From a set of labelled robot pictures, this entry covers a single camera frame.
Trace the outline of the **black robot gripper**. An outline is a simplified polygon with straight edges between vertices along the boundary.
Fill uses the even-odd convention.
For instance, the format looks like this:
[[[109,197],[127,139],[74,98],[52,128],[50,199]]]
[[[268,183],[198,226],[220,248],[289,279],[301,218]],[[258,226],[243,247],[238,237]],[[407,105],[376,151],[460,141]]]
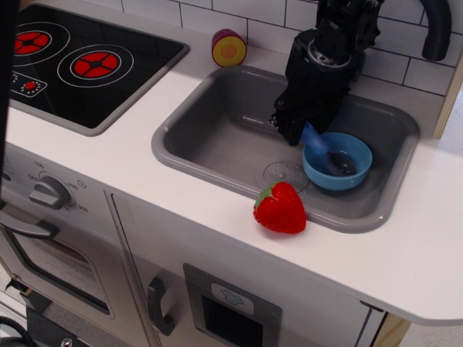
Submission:
[[[359,79],[365,50],[380,34],[381,1],[319,1],[316,24],[293,41],[285,76],[288,85],[276,99],[270,123],[291,145],[306,123],[325,132]]]

